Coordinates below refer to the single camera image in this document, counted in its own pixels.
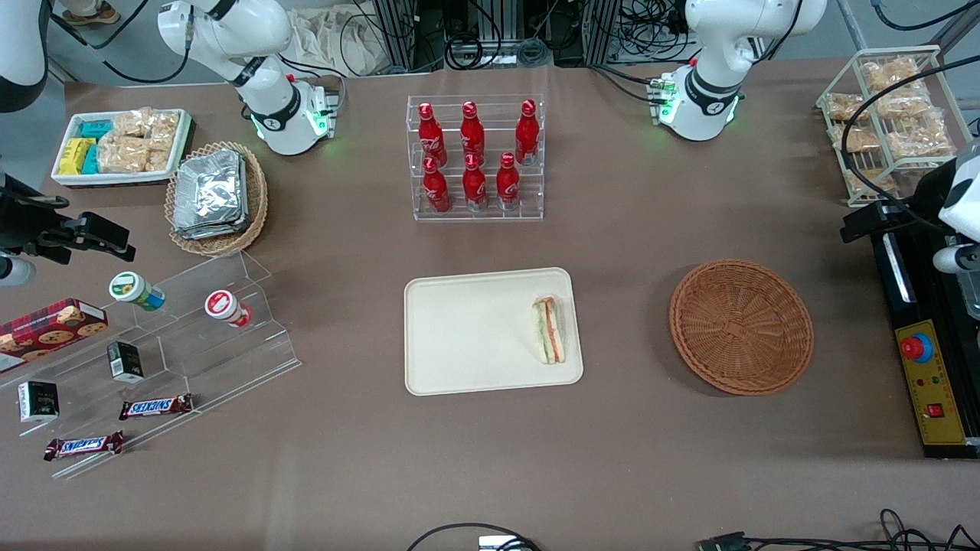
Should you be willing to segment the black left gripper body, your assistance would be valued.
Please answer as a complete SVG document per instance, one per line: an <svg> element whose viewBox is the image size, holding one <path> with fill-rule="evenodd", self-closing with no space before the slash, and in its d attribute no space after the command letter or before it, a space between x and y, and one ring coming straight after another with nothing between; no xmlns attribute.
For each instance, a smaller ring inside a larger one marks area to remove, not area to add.
<svg viewBox="0 0 980 551"><path fill-rule="evenodd" d="M882 235L904 227L930 230L941 235L951 233L951 227L940 222L935 214L920 212L907 206L907 204L895 206L885 201L878 201L853 210L844 216L841 240L844 243L851 243L861 240L861 238Z"/></svg>

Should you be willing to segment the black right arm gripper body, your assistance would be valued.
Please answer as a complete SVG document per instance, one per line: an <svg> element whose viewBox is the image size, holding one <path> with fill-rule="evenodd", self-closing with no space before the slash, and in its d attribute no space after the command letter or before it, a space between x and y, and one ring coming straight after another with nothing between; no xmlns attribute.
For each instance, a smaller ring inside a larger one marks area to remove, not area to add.
<svg viewBox="0 0 980 551"><path fill-rule="evenodd" d="M136 260L129 230L94 212L77 217L62 214L68 199L44 195L10 175L2 175L1 250L13 256L69 264L74 250L95 250L123 262Z"/></svg>

